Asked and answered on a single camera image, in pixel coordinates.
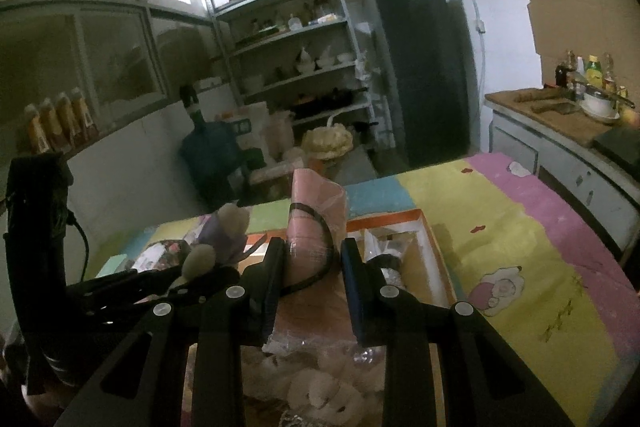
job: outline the cartoon sheep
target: cartoon sheep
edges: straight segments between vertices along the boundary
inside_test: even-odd
[[[494,317],[522,295],[524,279],[522,266],[498,268],[484,275],[468,295],[468,301],[487,317]]]

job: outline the cardboard sheet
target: cardboard sheet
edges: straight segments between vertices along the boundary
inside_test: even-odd
[[[640,103],[640,5],[636,0],[529,0],[529,17],[543,82],[554,83],[554,71],[567,49],[588,60],[604,61],[609,52],[619,86]]]

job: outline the bowl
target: bowl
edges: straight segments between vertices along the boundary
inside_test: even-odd
[[[586,92],[581,105],[591,114],[601,118],[611,118],[616,113],[616,110],[611,105],[610,98],[607,98],[598,92],[591,94]]]
[[[353,62],[355,60],[355,56],[352,52],[341,53],[338,55],[338,62],[341,64],[345,64],[347,62]]]
[[[298,62],[296,64],[296,69],[300,74],[313,73],[316,70],[316,63],[315,62]]]
[[[324,68],[330,68],[335,64],[335,57],[318,58],[318,60],[316,60],[316,64],[321,70]]]

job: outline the wooden cutting board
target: wooden cutting board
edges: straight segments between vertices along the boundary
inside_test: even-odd
[[[559,134],[577,142],[583,147],[591,147],[596,136],[611,129],[609,125],[592,120],[582,111],[572,114],[559,114],[555,111],[546,111],[539,114],[531,110],[534,104],[540,104],[539,100],[534,102],[515,102],[520,94],[533,94],[534,96],[543,89],[517,89],[513,91],[499,91],[486,94],[485,100],[497,103],[515,112],[523,114],[542,125],[546,125]],[[565,98],[546,100],[545,103],[566,102]]]

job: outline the refrigerator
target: refrigerator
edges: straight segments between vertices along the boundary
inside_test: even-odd
[[[411,168],[464,155],[466,79],[446,0],[364,0],[396,147]]]

